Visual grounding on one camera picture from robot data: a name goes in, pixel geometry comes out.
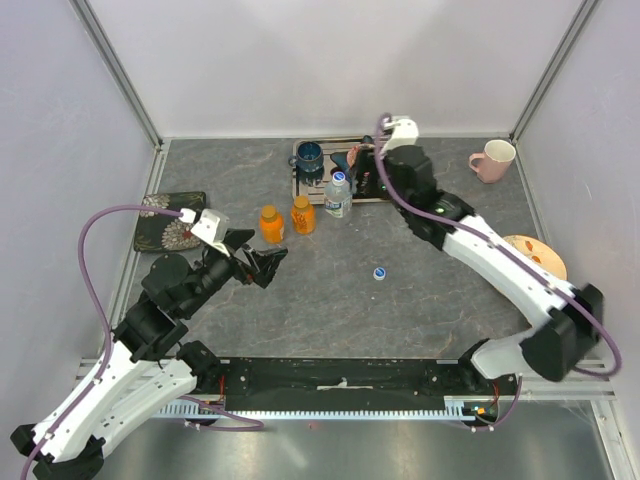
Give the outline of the labelled water bottle blue cap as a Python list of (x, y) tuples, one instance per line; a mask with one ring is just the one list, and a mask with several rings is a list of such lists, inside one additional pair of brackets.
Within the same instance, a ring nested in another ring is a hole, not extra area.
[(335, 172), (324, 188), (324, 209), (334, 218), (346, 219), (351, 213), (352, 192), (346, 175)]

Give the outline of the white blue bottle cap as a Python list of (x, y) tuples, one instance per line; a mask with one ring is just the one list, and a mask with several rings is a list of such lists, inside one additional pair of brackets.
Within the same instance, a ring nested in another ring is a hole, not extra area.
[(373, 271), (373, 278), (377, 281), (382, 281), (387, 276), (387, 270), (383, 267), (377, 267)]

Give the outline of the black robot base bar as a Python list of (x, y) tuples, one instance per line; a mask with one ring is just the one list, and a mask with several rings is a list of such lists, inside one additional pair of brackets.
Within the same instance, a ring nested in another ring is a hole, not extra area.
[(487, 387), (456, 360), (236, 357), (219, 376), (229, 409), (278, 413), (441, 410)]

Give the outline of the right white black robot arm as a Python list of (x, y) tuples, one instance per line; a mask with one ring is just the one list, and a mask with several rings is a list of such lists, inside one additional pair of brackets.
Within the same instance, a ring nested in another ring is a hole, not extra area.
[(474, 209), (441, 190), (431, 160), (416, 145), (396, 147), (375, 163), (367, 146), (351, 156), (357, 186), (387, 194), (409, 229), (461, 261), (504, 295), (526, 318), (527, 330), (485, 340), (468, 350), (458, 381), (477, 394), (494, 379), (533, 371), (560, 382), (599, 342), (604, 297), (595, 286), (577, 288), (547, 272), (501, 238)]

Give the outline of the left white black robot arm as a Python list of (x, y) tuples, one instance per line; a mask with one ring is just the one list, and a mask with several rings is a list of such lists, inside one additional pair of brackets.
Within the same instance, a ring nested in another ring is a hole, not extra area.
[(26, 456), (24, 474), (38, 479), (92, 479), (106, 457), (171, 401), (221, 384), (220, 361), (202, 342), (184, 342), (185, 325), (229, 280), (266, 288), (288, 251), (255, 250), (253, 230), (231, 229), (195, 264), (158, 257), (143, 291), (106, 334), (106, 347), (84, 379), (46, 419), (11, 435)]

